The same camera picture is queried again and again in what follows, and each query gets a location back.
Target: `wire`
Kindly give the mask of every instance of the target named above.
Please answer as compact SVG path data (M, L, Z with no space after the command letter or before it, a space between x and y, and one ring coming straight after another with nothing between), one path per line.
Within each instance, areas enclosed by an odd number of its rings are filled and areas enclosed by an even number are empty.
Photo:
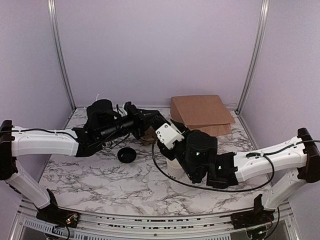
M271 223L271 226L269 227L269 229L270 228L272 228L272 226L274 225L274 223L272 222L272 220L271 220L271 218L270 217L268 217L268 220L270 221L270 223Z
M263 156L264 158L266 158L271 167L272 167L272 175L270 177L270 179L265 182L264 184L260 185L260 186L257 186L257 187L253 187L253 188L250 188L250 189L243 189L243 190L223 190L223 189L218 189L218 188L209 188L209 187L203 187L203 186L196 186L196 185L191 185L191 184L188 184L188 183L184 183L182 181L179 181L179 180L176 180L175 178L172 178L171 176L169 176L168 174L166 174L160 167L159 165L157 164L156 162L156 156L155 156L155 144L157 142L157 139L155 139L152 143L152 147L151 147L151 155L152 155L152 160L153 160L153 163L154 165L156 166L156 168L163 174L165 175L168 179L178 183L178 184L181 184L181 185L184 185L184 186L187 186L187 187L190 187L190 188L194 188L194 189L202 189L202 190L209 190L209 191L214 191L214 192L221 192L221 193L245 193L245 192L250 192L250 191L254 191L254 190L257 190L257 189L260 189L262 187L264 187L265 185L269 184L274 176L275 176L275 166L273 164L273 162L270 160L269 157L267 156Z
M114 144L114 141L111 140L109 144L109 148L111 148L113 144Z
M104 140L102 140L97 146L95 146L94 148L98 148L101 145L105 144L106 141L108 141L109 138L111 138L115 133L117 133L118 131L114 131L113 133L111 133L109 136L107 136ZM87 148L91 148L92 146L94 146L95 144L97 144L96 142L89 145Z
M70 133L65 131L50 131L43 128L29 128L29 129L23 129L23 130L10 130L10 131L0 131L0 134L8 134L8 133L25 133L25 132L32 132L32 131L39 131L39 132L45 132L49 134L64 134L71 137L73 140L75 140L79 145L86 147L86 145L82 144L77 138L72 136Z
M67 215L67 216L65 217L65 219L68 219L69 217L71 217L72 215L75 215L75 214L76 214L75 212L70 213L69 215Z
M122 139L121 141L117 142L114 146L110 146L109 148L110 149L114 149L116 146L118 146L119 144L123 143L129 136L130 136L130 133L127 136L125 136L124 139Z
M119 112L122 113L122 114L124 113L123 111L120 110L119 104L116 105L116 111L118 112L118 114L119 114Z
M288 146L285 146L284 148L282 148L282 149L280 149L280 150L278 150L278 151L263 153L263 155L270 156L270 155L279 154L279 153L283 152L284 150L287 150L287 149L289 149L289 148L294 147L295 145L304 144L304 143L320 143L320 140L305 140L305 141L299 141L299 142L297 142L296 144L293 144L293 143L292 143L292 144L290 144L290 145L288 145ZM255 152L250 152L250 153L248 153L248 154L246 155L247 158L249 158L249 157L254 157L254 156L257 156L257 155L255 154Z
M68 231L68 236L65 240L69 240L70 239L70 229L68 227L68 225L66 223L63 223L62 221L57 221L57 223L60 223L62 226L64 226L66 228L66 230Z
M279 207L277 208L277 210L278 210L278 220L276 221L276 224L275 224L275 226L274 226L274 229L272 229L272 231L270 232L270 234L269 234L268 236L266 236L266 237L264 238L264 240L268 239L268 238L275 232L276 228L277 228L278 225L279 225L279 222L280 222L280 209L279 209Z

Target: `lavender wall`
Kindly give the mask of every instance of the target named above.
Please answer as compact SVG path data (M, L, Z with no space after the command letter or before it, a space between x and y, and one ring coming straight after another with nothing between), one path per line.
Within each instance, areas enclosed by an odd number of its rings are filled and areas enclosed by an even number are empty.
M77 106L96 95L167 106L171 96L239 101L260 0L56 0Z
M243 117L262 148L308 128L320 139L320 2L271 1ZM319 239L320 183L289 201L303 240Z
M0 122L61 128L71 109L51 33L47 1L0 0ZM39 179L48 156L21 157ZM0 239L8 239L20 195L0 182Z

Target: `white marble surface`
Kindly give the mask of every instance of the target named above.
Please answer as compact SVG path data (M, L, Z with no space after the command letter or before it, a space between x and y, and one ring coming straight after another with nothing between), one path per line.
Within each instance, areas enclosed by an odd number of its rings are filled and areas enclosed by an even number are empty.
M168 108L160 109L169 117ZM218 137L218 152L239 152L253 149L248 136L234 113L236 123L232 134ZM85 109L77 109L67 128L81 127L87 120ZM137 151L130 164L117 159L123 147ZM157 162L166 169L165 158L156 151ZM228 189L259 186L268 179L265 175ZM182 181L190 183L184 176ZM179 185L163 176L154 166L151 146L143 146L134 137L114 149L105 148L91 157L52 155L40 184L53 191L61 207L75 210L133 216L202 215L250 208L260 191L223 193Z

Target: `white cup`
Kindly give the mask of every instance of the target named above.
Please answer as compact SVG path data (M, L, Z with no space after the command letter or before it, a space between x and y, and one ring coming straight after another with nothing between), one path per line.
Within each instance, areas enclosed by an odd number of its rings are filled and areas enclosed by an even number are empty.
M180 163L177 159L171 161L169 159L166 159L167 164L167 173L175 178L175 179L181 179L184 176L185 171L181 167Z

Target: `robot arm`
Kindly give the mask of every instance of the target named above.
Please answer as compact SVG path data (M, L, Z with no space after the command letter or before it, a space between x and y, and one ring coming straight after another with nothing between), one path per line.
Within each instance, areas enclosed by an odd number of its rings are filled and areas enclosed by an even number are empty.
M274 220L278 206L300 187L320 180L320 154L306 128L298 130L298 136L278 145L254 152L229 152L217 154L217 138L198 130L190 131L179 125L164 123L157 129L158 146L170 160L177 159L192 183L200 183L206 176L207 186L225 189L250 178L290 169L270 190L254 199L250 211L231 215L235 229L252 227Z
M54 194L40 186L17 157L33 154L89 157L116 138L132 134L139 139L150 127L151 119L161 116L157 110L138 109L131 102L123 110L121 115L113 110L111 101L98 100L86 109L88 119L83 127L66 130L27 129L5 120L0 126L0 180L34 203L37 218L76 227L78 213L60 209Z

